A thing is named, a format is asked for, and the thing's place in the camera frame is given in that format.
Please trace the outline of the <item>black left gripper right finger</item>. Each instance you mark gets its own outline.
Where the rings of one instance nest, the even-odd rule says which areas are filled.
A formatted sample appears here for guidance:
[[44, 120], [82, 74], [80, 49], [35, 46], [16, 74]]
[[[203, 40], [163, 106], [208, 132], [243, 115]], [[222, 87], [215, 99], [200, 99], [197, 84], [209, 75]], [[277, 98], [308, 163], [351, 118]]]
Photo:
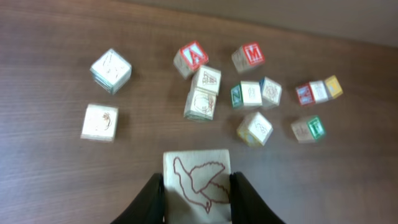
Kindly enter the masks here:
[[232, 224], [285, 224], [263, 201], [242, 172], [229, 176]]

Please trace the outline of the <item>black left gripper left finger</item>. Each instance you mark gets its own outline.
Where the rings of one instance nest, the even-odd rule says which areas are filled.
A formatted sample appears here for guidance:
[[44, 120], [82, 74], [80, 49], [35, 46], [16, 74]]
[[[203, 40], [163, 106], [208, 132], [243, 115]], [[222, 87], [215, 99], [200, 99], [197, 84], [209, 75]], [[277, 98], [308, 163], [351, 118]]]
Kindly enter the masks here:
[[161, 173], [155, 173], [111, 224], [164, 224], [164, 215], [164, 178]]

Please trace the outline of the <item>wooden block green bird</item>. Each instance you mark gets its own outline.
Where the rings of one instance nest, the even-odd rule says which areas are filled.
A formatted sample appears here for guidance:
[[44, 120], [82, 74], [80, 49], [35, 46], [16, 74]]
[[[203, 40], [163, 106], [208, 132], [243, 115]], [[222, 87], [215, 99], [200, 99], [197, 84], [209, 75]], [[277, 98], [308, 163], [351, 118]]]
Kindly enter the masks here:
[[165, 152], [163, 165], [166, 223], [231, 223], [227, 149]]

